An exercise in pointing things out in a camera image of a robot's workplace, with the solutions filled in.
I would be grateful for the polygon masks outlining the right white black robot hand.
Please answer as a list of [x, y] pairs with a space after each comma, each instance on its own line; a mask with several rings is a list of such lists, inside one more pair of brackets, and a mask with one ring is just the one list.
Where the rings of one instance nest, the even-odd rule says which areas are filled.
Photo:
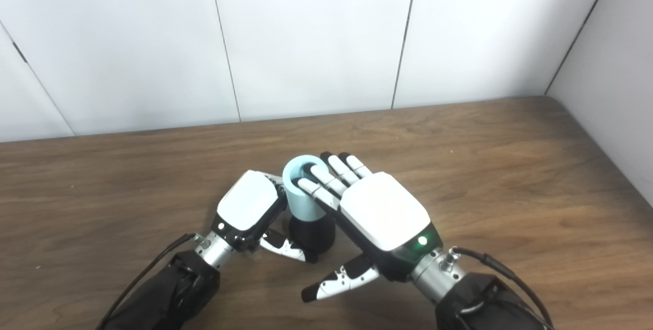
[[303, 302], [326, 299], [383, 277], [417, 283], [443, 243], [423, 205], [395, 177], [372, 172], [349, 153], [325, 151], [325, 167], [303, 166], [292, 184], [361, 250], [322, 281], [303, 288]]

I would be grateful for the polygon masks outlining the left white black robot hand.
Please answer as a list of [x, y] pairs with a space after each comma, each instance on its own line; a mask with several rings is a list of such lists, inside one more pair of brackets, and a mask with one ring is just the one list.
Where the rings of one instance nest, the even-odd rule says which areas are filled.
[[288, 198], [280, 176], [247, 170], [217, 205], [210, 233], [196, 253], [215, 269], [236, 252], [268, 251], [306, 263], [317, 255], [271, 228], [287, 209]]

